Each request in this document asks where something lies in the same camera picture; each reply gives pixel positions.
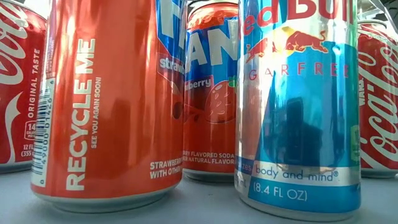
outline soda can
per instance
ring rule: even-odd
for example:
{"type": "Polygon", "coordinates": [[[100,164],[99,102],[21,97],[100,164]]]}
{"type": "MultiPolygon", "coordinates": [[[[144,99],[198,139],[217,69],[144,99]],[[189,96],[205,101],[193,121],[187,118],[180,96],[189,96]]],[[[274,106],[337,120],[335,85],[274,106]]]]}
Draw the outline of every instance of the soda can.
{"type": "Polygon", "coordinates": [[[361,203],[356,1],[326,2],[239,5],[235,187],[314,222],[361,203]]]}
{"type": "Polygon", "coordinates": [[[31,167],[45,23],[21,3],[0,0],[0,173],[31,167]]]}
{"type": "Polygon", "coordinates": [[[31,187],[57,208],[155,202],[182,178],[186,1],[52,1],[31,187]]]}
{"type": "Polygon", "coordinates": [[[398,174],[398,41],[382,21],[358,22],[359,115],[363,177],[398,174]]]}
{"type": "Polygon", "coordinates": [[[238,57],[238,1],[201,2],[187,26],[184,173],[233,182],[238,57]]]}

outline aluminum can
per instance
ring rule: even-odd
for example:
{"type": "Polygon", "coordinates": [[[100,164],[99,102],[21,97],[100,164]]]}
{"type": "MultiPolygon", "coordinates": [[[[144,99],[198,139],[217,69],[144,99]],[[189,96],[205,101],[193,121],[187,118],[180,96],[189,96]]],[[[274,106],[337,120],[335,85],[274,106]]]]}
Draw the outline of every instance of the aluminum can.
{"type": "Polygon", "coordinates": [[[0,0],[0,173],[30,169],[45,19],[0,0]]]}
{"type": "Polygon", "coordinates": [[[326,2],[239,5],[235,187],[315,222],[361,203],[356,1],[326,2]]]}
{"type": "Polygon", "coordinates": [[[398,42],[382,21],[358,22],[363,177],[398,174],[398,42]]]}
{"type": "Polygon", "coordinates": [[[52,1],[32,190],[56,207],[140,207],[182,178],[186,1],[52,1]]]}
{"type": "Polygon", "coordinates": [[[209,1],[194,8],[187,29],[184,173],[233,182],[238,2],[209,1]]]}

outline can rim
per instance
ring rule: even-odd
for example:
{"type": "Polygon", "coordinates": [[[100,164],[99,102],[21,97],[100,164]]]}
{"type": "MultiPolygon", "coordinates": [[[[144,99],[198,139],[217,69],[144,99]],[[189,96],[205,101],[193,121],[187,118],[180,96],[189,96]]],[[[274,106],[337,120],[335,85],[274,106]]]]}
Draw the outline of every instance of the can rim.
{"type": "MultiPolygon", "coordinates": [[[[193,2],[191,2],[191,3],[189,4],[189,6],[192,5],[192,4],[195,4],[195,3],[199,3],[199,2],[201,2],[201,1],[193,1],[193,2]]],[[[188,20],[191,18],[192,14],[193,14],[196,10],[200,9],[201,7],[208,6],[208,5],[210,5],[210,4],[216,4],[216,3],[232,3],[232,4],[238,4],[238,0],[209,0],[209,1],[203,1],[203,2],[201,2],[201,4],[200,4],[198,7],[194,7],[194,8],[192,9],[192,11],[191,11],[191,12],[189,13],[189,15],[188,15],[188,20]]]]}
{"type": "Polygon", "coordinates": [[[387,24],[384,21],[381,21],[378,19],[364,19],[364,20],[358,21],[358,24],[365,24],[365,23],[380,24],[380,25],[383,25],[385,28],[387,28],[387,24]]]}
{"type": "Polygon", "coordinates": [[[16,4],[19,7],[23,7],[25,9],[29,10],[29,11],[34,12],[36,15],[40,16],[41,18],[43,18],[44,20],[47,21],[47,19],[44,16],[40,15],[40,13],[38,13],[36,10],[33,10],[32,8],[24,5],[23,3],[20,3],[20,2],[14,1],[14,0],[0,0],[0,2],[2,2],[2,1],[8,2],[8,3],[11,3],[11,4],[16,4]]]}

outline gray surface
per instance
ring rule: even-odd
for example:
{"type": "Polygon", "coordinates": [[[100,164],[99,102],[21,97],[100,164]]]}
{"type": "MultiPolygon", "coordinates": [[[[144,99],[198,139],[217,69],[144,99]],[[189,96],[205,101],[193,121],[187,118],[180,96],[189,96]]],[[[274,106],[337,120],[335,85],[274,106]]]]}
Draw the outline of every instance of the gray surface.
{"type": "MultiPolygon", "coordinates": [[[[228,184],[203,184],[185,178],[168,197],[135,210],[84,215],[59,211],[36,198],[29,188],[30,172],[0,175],[0,224],[58,223],[182,223],[296,224],[243,204],[228,184]]],[[[398,179],[363,179],[363,204],[347,222],[398,223],[398,179]]]]}

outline white wave stripe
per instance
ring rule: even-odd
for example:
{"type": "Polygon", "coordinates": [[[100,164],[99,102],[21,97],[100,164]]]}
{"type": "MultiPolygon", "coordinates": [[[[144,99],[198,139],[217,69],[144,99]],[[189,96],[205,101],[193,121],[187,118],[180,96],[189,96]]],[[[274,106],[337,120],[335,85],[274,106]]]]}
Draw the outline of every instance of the white wave stripe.
{"type": "Polygon", "coordinates": [[[14,122],[15,118],[21,113],[18,111],[17,103],[18,99],[21,96],[22,92],[20,92],[16,97],[14,97],[6,108],[6,132],[8,137],[8,143],[10,145],[10,158],[7,163],[15,162],[15,149],[14,142],[12,141],[12,122],[14,122]]]}
{"type": "Polygon", "coordinates": [[[307,167],[255,161],[252,176],[286,184],[342,187],[360,182],[360,167],[307,167]]]}
{"type": "Polygon", "coordinates": [[[372,167],[372,169],[362,168],[362,170],[377,170],[377,171],[384,171],[384,172],[391,172],[393,169],[389,169],[385,165],[379,163],[378,161],[374,160],[371,156],[369,156],[366,152],[361,150],[361,158],[372,167]]]}

